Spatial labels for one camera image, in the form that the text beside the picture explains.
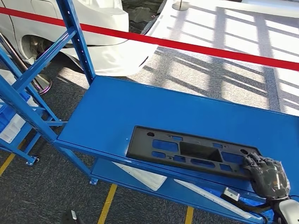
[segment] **gray carpet floor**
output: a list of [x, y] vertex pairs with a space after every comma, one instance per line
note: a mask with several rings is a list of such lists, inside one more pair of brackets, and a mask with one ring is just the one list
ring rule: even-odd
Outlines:
[[[204, 14], [207, 19], [199, 22], [195, 17], [195, 11]], [[273, 18], [237, 13], [257, 18], [254, 24], [257, 28], [263, 27], [262, 21], [266, 17]], [[193, 7], [186, 12], [174, 11], [167, 38], [226, 49], [229, 43], [223, 34], [223, 27], [228, 27], [228, 23], [225, 24], [223, 16], [225, 12], [221, 8], [213, 11]], [[297, 23], [297, 20], [290, 18], [282, 20], [285, 24], [287, 21]], [[207, 37], [208, 32], [188, 26], [205, 26], [209, 30], [211, 25], [206, 23], [211, 21], [214, 31], [210, 35], [210, 40]], [[262, 33], [259, 31], [257, 42], [263, 55], [263, 52], [267, 53], [263, 49], [269, 49], [270, 43], [269, 36], [263, 35], [263, 32], [267, 34], [264, 27], [260, 30]], [[241, 51], [238, 46], [242, 45], [236, 43], [235, 46], [236, 51]], [[67, 120], [88, 87], [84, 74], [63, 55], [58, 55], [42, 73], [54, 81], [53, 87], [43, 96], [44, 99], [63, 120]], [[278, 75], [274, 69], [181, 50], [159, 47], [142, 71], [124, 78], [275, 111], [282, 108], [279, 97], [282, 90], [277, 88]], [[77, 211], [86, 224], [97, 222], [110, 184], [100, 181], [97, 186], [91, 186], [80, 171], [42, 139], [39, 140], [32, 154], [39, 155], [40, 162], [28, 167], [24, 161], [14, 158], [0, 177], [0, 224], [59, 224], [63, 212], [69, 208]], [[8, 156], [8, 153], [0, 151], [0, 164]], [[93, 161], [88, 156], [79, 154], [79, 157], [88, 165]], [[183, 224], [186, 211], [186, 207], [180, 204], [118, 187], [106, 223]], [[235, 222], [195, 210], [193, 223]]]

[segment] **black cable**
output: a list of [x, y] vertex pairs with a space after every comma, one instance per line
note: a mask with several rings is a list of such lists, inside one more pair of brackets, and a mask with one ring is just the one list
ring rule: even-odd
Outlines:
[[291, 197], [299, 197], [299, 196], [298, 195], [290, 195], [289, 197], [291, 199]]

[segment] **blue shelf top surface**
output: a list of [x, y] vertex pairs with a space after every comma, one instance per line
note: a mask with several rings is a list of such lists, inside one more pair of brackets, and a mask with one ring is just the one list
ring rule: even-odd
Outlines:
[[296, 116], [99, 76], [58, 140], [177, 179], [186, 181], [187, 176], [253, 194], [248, 181], [126, 158], [135, 125], [257, 147], [264, 156], [282, 161], [291, 193], [299, 195], [296, 171], [299, 118]]

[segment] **white floor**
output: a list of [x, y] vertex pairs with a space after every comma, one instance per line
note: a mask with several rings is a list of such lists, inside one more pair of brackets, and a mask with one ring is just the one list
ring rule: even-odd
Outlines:
[[[297, 18], [191, 3], [186, 11], [172, 10], [165, 38], [299, 62]], [[299, 72], [291, 70], [159, 48], [143, 71], [130, 78], [299, 115]]]

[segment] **rectangular hole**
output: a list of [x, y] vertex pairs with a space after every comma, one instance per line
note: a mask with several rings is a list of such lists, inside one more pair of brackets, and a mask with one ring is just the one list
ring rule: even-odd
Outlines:
[[230, 166], [229, 166], [229, 165], [220, 164], [220, 168], [221, 170], [233, 172], [232, 168], [230, 168]]
[[214, 168], [215, 165], [212, 162], [205, 161], [205, 160], [196, 160], [196, 159], [191, 159], [191, 163], [198, 166], [203, 166], [208, 168]]
[[223, 146], [221, 144], [218, 144], [218, 143], [213, 143], [213, 146], [215, 148], [223, 148]]
[[183, 156], [179, 156], [179, 155], [175, 155], [174, 157], [174, 161], [177, 161], [177, 162], [186, 162], [186, 158]]
[[196, 157], [199, 159], [222, 162], [219, 150], [213, 147], [201, 146], [187, 142], [180, 142], [181, 155]]
[[176, 141], [183, 141], [183, 138], [182, 137], [179, 137], [179, 136], [171, 136], [174, 140], [176, 140]]
[[178, 145], [175, 142], [153, 140], [152, 146], [160, 150], [178, 152]]
[[166, 157], [166, 155], [165, 153], [156, 152], [156, 151], [153, 151], [152, 156], [158, 157], [158, 158], [165, 158]]
[[232, 162], [242, 165], [243, 164], [243, 156], [242, 155], [236, 155], [233, 153], [227, 153], [227, 152], [221, 152], [222, 158], [227, 162]]

